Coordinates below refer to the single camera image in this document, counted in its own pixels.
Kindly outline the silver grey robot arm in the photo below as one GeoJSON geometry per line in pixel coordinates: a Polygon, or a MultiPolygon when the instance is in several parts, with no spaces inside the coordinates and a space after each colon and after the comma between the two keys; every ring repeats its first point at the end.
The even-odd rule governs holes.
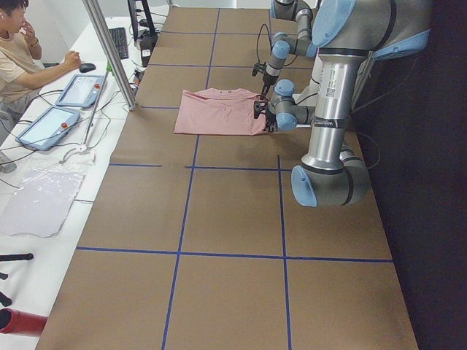
{"type": "Polygon", "coordinates": [[[289,131],[309,125],[308,152],[291,174],[302,206],[340,206],[358,202],[370,180],[365,163],[344,142],[355,88],[373,61],[400,58],[423,50],[430,33],[430,1],[273,1],[273,18],[296,23],[296,37],[274,35],[271,55],[254,66],[263,75],[255,116],[267,126],[289,131]],[[289,55],[317,58],[319,82],[311,82],[316,103],[294,99],[294,84],[279,74],[289,55]]]}
{"type": "Polygon", "coordinates": [[[270,56],[267,61],[257,60],[252,68],[252,75],[263,76],[263,87],[260,97],[264,99],[269,89],[274,86],[280,76],[281,70],[287,65],[287,58],[295,57],[313,58],[317,54],[317,47],[312,41],[312,25],[317,19],[320,6],[318,1],[311,6],[305,1],[272,1],[269,14],[271,18],[289,21],[296,26],[296,33],[278,31],[269,36],[270,56]]]}

